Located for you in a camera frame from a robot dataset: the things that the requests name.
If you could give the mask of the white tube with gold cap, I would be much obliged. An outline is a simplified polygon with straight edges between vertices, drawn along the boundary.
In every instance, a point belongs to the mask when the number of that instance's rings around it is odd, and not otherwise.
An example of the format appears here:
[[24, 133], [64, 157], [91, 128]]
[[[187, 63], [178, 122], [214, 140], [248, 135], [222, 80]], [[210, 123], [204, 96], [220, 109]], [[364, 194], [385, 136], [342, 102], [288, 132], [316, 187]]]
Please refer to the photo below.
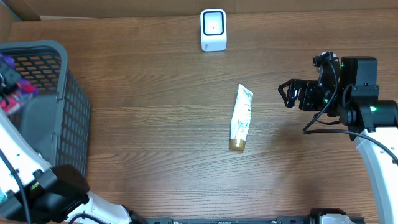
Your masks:
[[232, 150], [243, 151], [246, 147], [251, 124], [252, 98], [253, 92], [239, 84], [231, 118], [229, 148]]

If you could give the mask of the red purple snack packet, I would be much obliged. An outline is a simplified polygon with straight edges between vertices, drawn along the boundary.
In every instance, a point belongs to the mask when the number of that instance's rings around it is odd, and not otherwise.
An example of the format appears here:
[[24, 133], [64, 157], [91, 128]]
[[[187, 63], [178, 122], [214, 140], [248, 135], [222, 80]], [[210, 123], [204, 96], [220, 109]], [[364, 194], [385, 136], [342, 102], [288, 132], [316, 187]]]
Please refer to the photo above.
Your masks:
[[1, 109], [11, 115], [39, 94], [39, 90], [16, 70], [14, 60], [1, 54]]

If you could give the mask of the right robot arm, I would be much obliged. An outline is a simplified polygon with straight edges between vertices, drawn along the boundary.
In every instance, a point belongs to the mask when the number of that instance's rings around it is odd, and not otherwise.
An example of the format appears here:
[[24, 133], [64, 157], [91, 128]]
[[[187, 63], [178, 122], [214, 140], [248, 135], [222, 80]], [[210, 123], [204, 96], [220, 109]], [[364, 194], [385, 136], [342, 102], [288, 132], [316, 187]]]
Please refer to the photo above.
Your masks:
[[304, 128], [322, 114], [337, 117], [346, 126], [339, 134], [347, 134], [355, 142], [373, 190], [380, 223], [397, 223], [397, 103], [379, 99], [378, 61], [371, 56], [338, 58], [323, 52], [313, 58], [317, 80], [290, 79], [279, 85], [284, 104], [292, 108], [314, 111]]

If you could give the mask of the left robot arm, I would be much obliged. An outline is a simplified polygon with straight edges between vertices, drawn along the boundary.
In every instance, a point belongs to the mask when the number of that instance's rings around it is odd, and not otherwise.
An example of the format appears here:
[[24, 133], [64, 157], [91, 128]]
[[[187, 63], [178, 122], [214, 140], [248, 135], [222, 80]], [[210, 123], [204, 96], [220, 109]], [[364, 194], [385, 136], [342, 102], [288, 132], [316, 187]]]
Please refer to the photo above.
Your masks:
[[1, 56], [1, 216], [26, 223], [145, 223], [134, 210], [90, 191], [70, 164], [52, 166], [34, 151], [9, 115], [36, 100], [14, 59]]

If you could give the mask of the white barcode scanner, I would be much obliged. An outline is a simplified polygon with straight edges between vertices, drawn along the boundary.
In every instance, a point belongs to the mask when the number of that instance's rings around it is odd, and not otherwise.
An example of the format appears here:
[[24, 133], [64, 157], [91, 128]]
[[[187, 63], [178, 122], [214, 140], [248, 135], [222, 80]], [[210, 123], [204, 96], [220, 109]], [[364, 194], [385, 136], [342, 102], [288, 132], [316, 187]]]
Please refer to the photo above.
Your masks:
[[201, 49], [220, 52], [227, 48], [226, 13], [223, 9], [205, 9], [200, 14]]

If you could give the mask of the grey plastic basket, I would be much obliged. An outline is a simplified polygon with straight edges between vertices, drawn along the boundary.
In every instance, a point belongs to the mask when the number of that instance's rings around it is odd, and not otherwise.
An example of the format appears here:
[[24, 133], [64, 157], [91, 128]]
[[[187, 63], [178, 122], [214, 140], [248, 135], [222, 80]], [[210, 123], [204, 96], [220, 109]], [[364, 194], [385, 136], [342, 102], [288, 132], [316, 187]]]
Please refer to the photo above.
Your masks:
[[52, 166], [70, 164], [86, 175], [91, 101], [53, 40], [1, 44], [21, 77], [39, 94], [9, 116], [30, 147]]

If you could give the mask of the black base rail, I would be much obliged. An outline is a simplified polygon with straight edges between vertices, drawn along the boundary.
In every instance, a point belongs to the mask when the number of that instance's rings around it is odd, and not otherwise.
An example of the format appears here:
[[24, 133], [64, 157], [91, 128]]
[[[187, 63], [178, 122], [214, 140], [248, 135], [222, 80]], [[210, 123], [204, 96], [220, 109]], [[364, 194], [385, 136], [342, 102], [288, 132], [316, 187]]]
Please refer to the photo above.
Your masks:
[[276, 218], [197, 218], [176, 219], [170, 217], [145, 218], [148, 224], [316, 224], [354, 223], [365, 224], [364, 217], [349, 217], [338, 208], [313, 208], [308, 215], [278, 216]]

